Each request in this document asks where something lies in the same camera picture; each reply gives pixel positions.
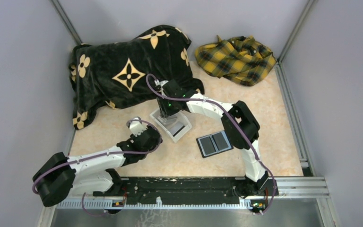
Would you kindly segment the white plastic card tray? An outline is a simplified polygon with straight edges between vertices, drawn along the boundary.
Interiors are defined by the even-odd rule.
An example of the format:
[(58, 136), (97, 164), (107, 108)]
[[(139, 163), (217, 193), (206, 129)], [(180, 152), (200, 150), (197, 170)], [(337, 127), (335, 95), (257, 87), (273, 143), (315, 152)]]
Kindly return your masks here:
[(167, 133), (174, 143), (177, 143), (192, 129), (189, 119), (181, 112), (164, 118), (160, 116), (160, 109), (157, 108), (149, 116)]

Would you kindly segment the black leather card holder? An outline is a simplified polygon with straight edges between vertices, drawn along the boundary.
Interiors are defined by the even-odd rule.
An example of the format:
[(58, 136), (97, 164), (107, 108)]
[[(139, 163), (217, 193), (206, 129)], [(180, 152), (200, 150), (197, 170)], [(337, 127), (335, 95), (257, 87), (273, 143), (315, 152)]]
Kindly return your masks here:
[[(213, 142), (213, 144), (214, 144), (214, 146), (215, 146), (216, 153), (215, 153), (215, 154), (213, 154), (213, 155), (207, 156), (207, 157), (211, 157), (211, 156), (214, 156), (214, 155), (217, 155), (217, 154), (220, 154), (220, 153), (223, 153), (223, 152), (226, 152), (226, 151), (229, 151), (229, 150), (232, 150), (232, 149), (233, 149), (233, 146), (231, 145), (231, 143), (230, 143), (230, 141), (229, 141), (229, 139), (228, 139), (228, 137), (227, 137), (227, 140), (228, 140), (228, 142), (229, 142), (229, 144), (230, 144), (230, 148), (229, 148), (228, 150), (224, 150), (223, 152), (219, 152), (219, 151), (217, 150), (217, 147), (216, 147), (216, 145), (215, 145), (215, 143), (214, 143), (214, 140), (213, 140), (213, 138), (212, 138), (212, 135), (213, 135), (213, 134), (210, 134), (210, 135), (206, 135), (206, 136), (200, 137), (200, 138), (204, 138), (204, 137), (211, 137), (212, 142)], [(200, 147), (200, 144), (199, 144), (199, 139), (200, 139), (200, 138), (197, 138), (197, 139), (196, 139), (196, 142), (197, 142), (198, 148), (199, 148), (199, 150), (200, 150), (200, 152), (201, 152), (201, 156), (202, 156), (203, 158), (207, 158), (207, 157), (204, 157), (204, 156), (202, 155), (201, 147)]]

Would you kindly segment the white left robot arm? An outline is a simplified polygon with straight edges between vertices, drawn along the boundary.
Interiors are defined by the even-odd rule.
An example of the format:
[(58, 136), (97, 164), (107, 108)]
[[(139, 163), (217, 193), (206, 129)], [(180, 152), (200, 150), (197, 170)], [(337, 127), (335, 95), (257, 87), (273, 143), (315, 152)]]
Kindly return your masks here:
[(40, 196), (45, 207), (84, 193), (96, 197), (116, 196), (122, 192), (123, 183), (115, 169), (143, 160), (161, 143), (158, 130), (147, 126), (104, 151), (71, 157), (58, 152), (33, 176), (33, 192)]

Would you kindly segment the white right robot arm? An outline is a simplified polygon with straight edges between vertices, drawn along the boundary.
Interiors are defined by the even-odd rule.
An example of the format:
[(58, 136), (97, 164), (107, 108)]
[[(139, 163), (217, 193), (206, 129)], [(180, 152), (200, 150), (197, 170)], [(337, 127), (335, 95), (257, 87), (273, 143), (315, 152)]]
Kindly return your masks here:
[(262, 162), (259, 151), (260, 125), (243, 101), (216, 101), (196, 90), (187, 90), (175, 80), (154, 80), (151, 90), (158, 96), (160, 111), (171, 116), (186, 111), (219, 120), (233, 148), (240, 150), (244, 161), (245, 182), (237, 186), (239, 195), (275, 195), (277, 183), (273, 173)]

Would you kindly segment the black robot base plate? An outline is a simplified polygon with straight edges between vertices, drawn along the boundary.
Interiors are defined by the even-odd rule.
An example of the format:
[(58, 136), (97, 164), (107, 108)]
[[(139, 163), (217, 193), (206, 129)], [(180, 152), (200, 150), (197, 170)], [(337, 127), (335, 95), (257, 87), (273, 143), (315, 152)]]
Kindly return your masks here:
[(93, 192), (95, 197), (119, 196), (127, 205), (237, 205), (240, 199), (257, 200), (278, 196), (272, 179), (257, 189), (245, 177), (128, 177), (115, 184), (113, 192)]

